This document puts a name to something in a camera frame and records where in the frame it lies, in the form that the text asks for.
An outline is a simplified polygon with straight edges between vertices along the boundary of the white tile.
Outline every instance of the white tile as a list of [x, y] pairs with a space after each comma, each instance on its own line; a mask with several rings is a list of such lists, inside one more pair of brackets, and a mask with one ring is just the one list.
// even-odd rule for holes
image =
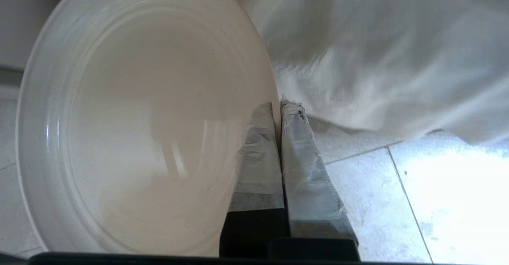
[[342, 129], [311, 117], [309, 125], [326, 164], [397, 142], [376, 132]]
[[362, 261], [430, 262], [387, 149], [333, 162], [327, 170], [349, 212]]
[[390, 147], [436, 263], [509, 263], [509, 143], [437, 132]]
[[16, 100], [0, 99], [0, 169], [16, 162]]
[[40, 247], [23, 205], [16, 165], [0, 170], [0, 251], [18, 254]]
[[29, 259], [30, 257], [37, 255], [39, 253], [44, 252], [44, 249], [42, 247], [33, 248], [24, 252], [21, 252], [19, 254], [16, 254], [17, 257], [23, 258], [23, 259]]

